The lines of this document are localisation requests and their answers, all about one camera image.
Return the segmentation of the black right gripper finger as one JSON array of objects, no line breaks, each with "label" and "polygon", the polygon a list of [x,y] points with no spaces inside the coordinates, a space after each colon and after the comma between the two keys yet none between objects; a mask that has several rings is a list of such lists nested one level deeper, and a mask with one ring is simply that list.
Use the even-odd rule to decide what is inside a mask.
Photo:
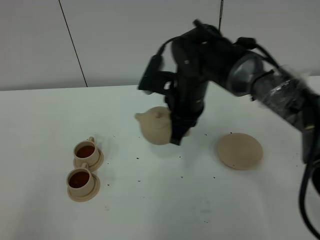
[{"label": "black right gripper finger", "polygon": [[171,125],[171,137],[170,143],[180,146],[182,139],[190,135],[190,125],[172,124]]}]

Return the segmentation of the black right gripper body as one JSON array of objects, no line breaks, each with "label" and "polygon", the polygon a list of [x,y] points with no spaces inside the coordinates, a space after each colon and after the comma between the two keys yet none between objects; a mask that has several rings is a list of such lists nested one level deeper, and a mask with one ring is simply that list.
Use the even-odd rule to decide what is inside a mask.
[{"label": "black right gripper body", "polygon": [[173,129],[193,128],[202,114],[204,98],[208,88],[208,79],[204,76],[184,76],[174,74],[165,102],[170,110]]}]

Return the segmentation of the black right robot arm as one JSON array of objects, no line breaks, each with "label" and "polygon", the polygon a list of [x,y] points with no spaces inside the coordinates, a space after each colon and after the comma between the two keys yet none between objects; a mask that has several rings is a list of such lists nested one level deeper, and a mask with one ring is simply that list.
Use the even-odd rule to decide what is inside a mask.
[{"label": "black right robot arm", "polygon": [[260,49],[256,40],[240,37],[231,42],[214,27],[199,20],[194,28],[172,40],[171,52],[177,66],[171,109],[171,143],[179,145],[184,134],[204,110],[209,82],[232,95],[249,95],[280,116],[302,134],[305,163],[320,158],[320,97]]}]

